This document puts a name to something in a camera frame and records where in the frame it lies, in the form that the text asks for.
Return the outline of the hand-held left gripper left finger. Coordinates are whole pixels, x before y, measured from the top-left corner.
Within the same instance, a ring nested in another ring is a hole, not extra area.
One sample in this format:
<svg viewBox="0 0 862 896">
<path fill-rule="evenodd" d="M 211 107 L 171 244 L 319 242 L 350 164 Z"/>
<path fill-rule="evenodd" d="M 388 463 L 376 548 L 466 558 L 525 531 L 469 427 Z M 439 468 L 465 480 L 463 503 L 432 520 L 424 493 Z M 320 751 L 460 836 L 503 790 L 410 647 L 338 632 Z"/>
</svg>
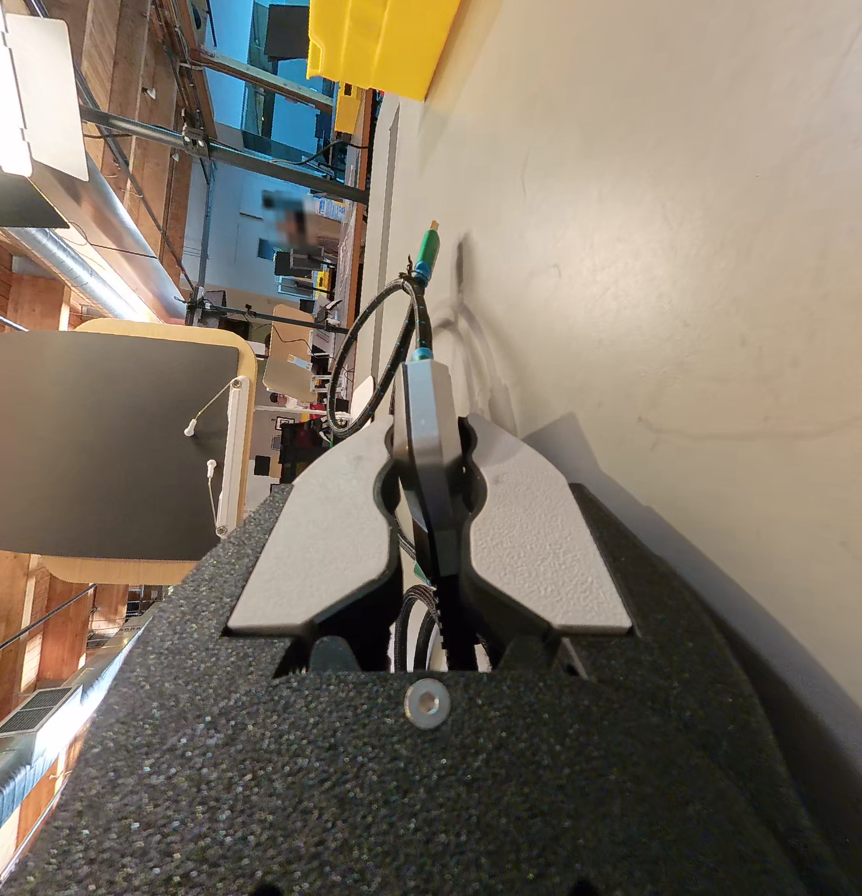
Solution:
<svg viewBox="0 0 862 896">
<path fill-rule="evenodd" d="M 400 549 L 382 497 L 393 423 L 376 418 L 298 476 L 231 612 L 231 633 L 313 637 L 351 609 L 358 620 L 396 616 Z"/>
</svg>

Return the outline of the small wooden panel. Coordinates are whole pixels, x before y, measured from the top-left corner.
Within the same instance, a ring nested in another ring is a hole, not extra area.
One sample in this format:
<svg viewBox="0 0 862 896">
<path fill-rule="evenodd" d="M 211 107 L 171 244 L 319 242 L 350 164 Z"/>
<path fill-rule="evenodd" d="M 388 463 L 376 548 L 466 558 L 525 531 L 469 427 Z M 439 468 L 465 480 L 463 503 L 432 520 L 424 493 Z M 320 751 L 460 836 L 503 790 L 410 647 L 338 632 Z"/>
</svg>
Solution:
<svg viewBox="0 0 862 896">
<path fill-rule="evenodd" d="M 284 303 L 273 309 L 264 386 L 304 404 L 320 400 L 313 388 L 313 317 Z"/>
</svg>

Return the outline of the silver duct with vent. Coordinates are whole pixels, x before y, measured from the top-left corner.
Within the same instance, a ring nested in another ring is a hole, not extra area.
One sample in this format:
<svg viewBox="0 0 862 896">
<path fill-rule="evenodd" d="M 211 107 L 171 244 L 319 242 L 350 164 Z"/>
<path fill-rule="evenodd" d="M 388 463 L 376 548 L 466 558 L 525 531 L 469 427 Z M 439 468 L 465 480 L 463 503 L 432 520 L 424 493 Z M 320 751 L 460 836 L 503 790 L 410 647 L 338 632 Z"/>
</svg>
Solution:
<svg viewBox="0 0 862 896">
<path fill-rule="evenodd" d="M 97 711 L 157 607 L 124 623 L 93 662 L 33 692 L 0 722 L 0 829 Z"/>
</svg>

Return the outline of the dark steel ceiling beam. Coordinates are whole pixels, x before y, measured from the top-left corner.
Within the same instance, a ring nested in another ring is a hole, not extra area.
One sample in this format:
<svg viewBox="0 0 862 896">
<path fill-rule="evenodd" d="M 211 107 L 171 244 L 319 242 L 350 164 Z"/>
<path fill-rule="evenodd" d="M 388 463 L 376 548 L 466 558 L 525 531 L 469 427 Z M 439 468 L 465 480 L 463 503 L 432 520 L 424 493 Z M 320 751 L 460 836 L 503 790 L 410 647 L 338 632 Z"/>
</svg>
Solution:
<svg viewBox="0 0 862 896">
<path fill-rule="evenodd" d="M 239 151 L 211 140 L 198 130 L 177 133 L 160 126 L 123 118 L 86 104 L 80 104 L 79 111 L 83 121 L 110 130 L 112 133 L 141 138 L 175 151 L 185 152 L 195 158 L 220 162 L 284 183 L 302 186 L 334 200 L 363 205 L 368 205 L 369 202 L 369 191 L 365 188 L 316 175 L 303 166 L 271 161 L 253 152 Z"/>
</svg>

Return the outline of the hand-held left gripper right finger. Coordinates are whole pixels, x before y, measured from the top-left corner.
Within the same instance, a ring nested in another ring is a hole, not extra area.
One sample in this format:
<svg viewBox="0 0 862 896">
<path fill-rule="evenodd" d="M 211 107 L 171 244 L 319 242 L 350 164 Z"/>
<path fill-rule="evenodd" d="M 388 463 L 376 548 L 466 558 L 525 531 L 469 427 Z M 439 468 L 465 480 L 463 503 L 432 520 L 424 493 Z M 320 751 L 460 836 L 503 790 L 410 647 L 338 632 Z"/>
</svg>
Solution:
<svg viewBox="0 0 862 896">
<path fill-rule="evenodd" d="M 631 617 L 565 476 L 471 413 L 460 587 L 484 637 L 623 635 Z"/>
</svg>

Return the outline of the studio light panel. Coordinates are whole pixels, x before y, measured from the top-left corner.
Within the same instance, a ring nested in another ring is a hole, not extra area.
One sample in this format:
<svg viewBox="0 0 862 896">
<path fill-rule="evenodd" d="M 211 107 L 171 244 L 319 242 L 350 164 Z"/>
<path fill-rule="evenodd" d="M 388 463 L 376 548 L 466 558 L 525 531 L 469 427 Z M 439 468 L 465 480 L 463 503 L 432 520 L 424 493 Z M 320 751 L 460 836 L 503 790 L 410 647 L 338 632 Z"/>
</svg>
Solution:
<svg viewBox="0 0 862 896">
<path fill-rule="evenodd" d="M 68 230 L 34 175 L 78 186 L 89 180 L 87 159 L 66 23 L 0 2 L 0 228 Z"/>
</svg>

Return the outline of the black wood-framed panel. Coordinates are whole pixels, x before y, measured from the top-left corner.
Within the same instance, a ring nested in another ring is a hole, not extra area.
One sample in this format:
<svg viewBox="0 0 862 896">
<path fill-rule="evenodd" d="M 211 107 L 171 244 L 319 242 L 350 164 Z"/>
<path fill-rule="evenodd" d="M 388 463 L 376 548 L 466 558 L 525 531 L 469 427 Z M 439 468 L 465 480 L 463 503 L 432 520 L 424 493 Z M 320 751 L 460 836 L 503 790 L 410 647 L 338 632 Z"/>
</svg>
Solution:
<svg viewBox="0 0 862 896">
<path fill-rule="evenodd" d="M 246 515 L 256 386 L 225 330 L 0 333 L 0 550 L 66 581 L 179 583 Z"/>
</svg>

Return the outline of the black switch hub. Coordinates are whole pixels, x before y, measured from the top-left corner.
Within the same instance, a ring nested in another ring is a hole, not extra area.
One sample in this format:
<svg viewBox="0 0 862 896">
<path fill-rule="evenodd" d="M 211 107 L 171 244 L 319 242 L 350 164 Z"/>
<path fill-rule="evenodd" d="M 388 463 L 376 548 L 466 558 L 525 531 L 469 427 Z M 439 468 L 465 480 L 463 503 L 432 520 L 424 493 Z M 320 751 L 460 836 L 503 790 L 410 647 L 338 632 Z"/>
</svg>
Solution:
<svg viewBox="0 0 862 896">
<path fill-rule="evenodd" d="M 457 576 L 467 479 L 447 365 L 430 357 L 403 364 L 394 407 L 392 460 L 412 519 L 418 564 L 432 580 Z"/>
</svg>

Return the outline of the silver ventilation duct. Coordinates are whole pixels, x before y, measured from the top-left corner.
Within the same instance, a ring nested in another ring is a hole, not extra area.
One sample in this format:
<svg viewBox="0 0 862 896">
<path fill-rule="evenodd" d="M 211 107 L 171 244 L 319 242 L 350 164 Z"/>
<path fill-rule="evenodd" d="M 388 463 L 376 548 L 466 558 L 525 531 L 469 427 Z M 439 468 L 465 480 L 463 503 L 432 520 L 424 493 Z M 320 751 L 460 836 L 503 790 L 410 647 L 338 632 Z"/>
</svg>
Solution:
<svg viewBox="0 0 862 896">
<path fill-rule="evenodd" d="M 109 316 L 182 323 L 185 303 L 91 157 L 82 181 L 34 161 L 30 179 L 66 228 L 8 227 L 1 233 Z"/>
</svg>

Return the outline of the yellow plastic bin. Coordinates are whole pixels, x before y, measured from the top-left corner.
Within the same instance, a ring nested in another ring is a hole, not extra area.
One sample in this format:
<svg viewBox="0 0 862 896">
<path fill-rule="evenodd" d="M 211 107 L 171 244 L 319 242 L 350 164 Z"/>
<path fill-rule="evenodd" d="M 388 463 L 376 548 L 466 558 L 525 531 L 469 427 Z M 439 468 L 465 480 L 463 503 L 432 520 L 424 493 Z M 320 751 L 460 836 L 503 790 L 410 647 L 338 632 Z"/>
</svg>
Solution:
<svg viewBox="0 0 862 896">
<path fill-rule="evenodd" d="M 425 100 L 459 1 L 311 1 L 306 75 Z"/>
</svg>

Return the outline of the small yellow bin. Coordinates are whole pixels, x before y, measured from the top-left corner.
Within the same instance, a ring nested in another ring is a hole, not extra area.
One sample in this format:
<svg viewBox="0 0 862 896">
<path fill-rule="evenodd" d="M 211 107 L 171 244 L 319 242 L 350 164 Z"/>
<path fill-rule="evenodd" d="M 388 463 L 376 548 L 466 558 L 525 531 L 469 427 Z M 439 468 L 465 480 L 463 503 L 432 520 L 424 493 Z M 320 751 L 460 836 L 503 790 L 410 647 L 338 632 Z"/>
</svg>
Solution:
<svg viewBox="0 0 862 896">
<path fill-rule="evenodd" d="M 334 131 L 354 134 L 357 129 L 365 90 L 348 83 L 339 83 L 334 104 Z"/>
</svg>

